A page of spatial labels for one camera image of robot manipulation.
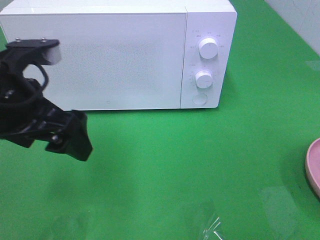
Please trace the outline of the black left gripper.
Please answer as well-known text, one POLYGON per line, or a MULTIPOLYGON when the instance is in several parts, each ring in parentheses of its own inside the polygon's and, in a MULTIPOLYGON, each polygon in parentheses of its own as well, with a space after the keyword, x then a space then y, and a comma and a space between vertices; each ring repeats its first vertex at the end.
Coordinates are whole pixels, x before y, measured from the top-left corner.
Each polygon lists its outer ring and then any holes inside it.
POLYGON ((43 96, 49 83, 44 65, 14 66, 0 53, 0 138, 29 148, 35 140, 49 142, 45 150, 85 162, 93 151, 83 111, 63 111, 43 96))

